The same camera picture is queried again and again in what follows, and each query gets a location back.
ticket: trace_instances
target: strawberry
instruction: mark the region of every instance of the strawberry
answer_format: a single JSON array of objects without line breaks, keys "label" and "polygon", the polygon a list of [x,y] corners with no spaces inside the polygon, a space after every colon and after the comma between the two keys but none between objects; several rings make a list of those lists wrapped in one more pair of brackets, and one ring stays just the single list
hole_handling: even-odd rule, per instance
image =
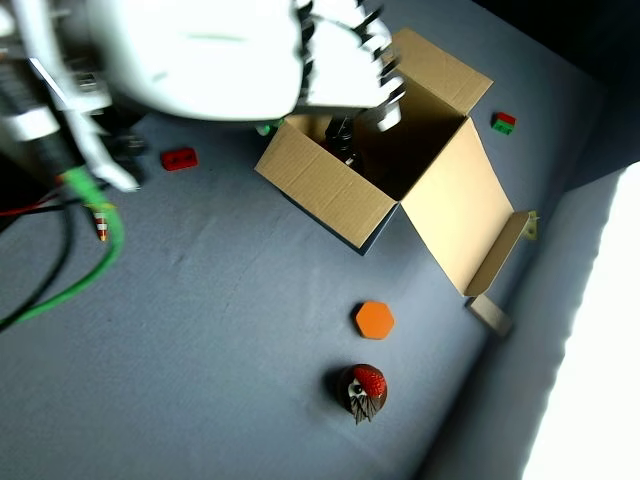
[{"label": "strawberry", "polygon": [[370,397],[380,397],[387,390],[387,382],[378,371],[356,367],[353,369],[353,375]]}]

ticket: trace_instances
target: orange hexagonal block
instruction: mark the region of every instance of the orange hexagonal block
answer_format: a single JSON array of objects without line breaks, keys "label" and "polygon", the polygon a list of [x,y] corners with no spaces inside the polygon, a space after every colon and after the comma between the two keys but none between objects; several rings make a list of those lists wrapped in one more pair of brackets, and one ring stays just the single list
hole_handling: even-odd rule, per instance
[{"label": "orange hexagonal block", "polygon": [[356,323],[363,337],[382,340],[391,332],[395,320],[386,303],[365,302],[356,314]]}]

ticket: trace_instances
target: cardboard box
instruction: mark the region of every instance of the cardboard box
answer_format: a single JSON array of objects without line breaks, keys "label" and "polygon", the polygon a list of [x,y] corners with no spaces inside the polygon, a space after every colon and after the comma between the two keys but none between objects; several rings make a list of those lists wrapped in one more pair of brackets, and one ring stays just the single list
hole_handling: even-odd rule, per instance
[{"label": "cardboard box", "polygon": [[514,212],[468,113],[492,81],[411,30],[394,35],[406,78],[402,121],[356,124],[366,179],[320,143],[329,118],[286,119],[256,170],[356,248],[398,204],[458,291],[485,292],[527,219]]}]

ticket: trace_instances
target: box lid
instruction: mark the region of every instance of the box lid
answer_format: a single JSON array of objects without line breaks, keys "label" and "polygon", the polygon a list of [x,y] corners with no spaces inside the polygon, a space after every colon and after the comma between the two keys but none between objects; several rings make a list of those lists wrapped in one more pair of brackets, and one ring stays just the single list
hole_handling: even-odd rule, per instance
[{"label": "box lid", "polygon": [[401,204],[467,296],[489,288],[528,220],[526,212],[514,215],[468,117]]},{"label": "box lid", "polygon": [[360,248],[396,202],[308,138],[317,118],[287,117],[256,171]]},{"label": "box lid", "polygon": [[392,45],[398,50],[400,73],[464,115],[493,83],[412,30],[405,28],[394,34]]}]

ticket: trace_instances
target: gray table surface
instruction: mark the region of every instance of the gray table surface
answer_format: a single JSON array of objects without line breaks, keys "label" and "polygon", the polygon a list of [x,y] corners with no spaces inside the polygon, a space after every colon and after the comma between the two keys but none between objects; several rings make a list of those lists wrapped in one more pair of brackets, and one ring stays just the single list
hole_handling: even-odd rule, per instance
[{"label": "gray table surface", "polygon": [[[602,89],[465,0],[394,1],[410,26],[493,78],[472,116],[517,209],[544,200],[577,155]],[[518,118],[505,137],[493,111]],[[400,212],[360,257],[252,170],[265,140],[241,128],[148,116],[149,181],[110,193],[127,227],[121,260],[72,301],[0,336],[0,478],[400,479],[419,467],[486,332]],[[189,145],[200,166],[166,173],[159,152]],[[57,288],[102,252],[86,217]],[[55,214],[0,236],[0,305],[10,310],[57,252]],[[531,246],[491,290],[499,303]],[[349,312],[387,302],[384,341]],[[337,368],[387,376],[375,422],[332,398]]]}]

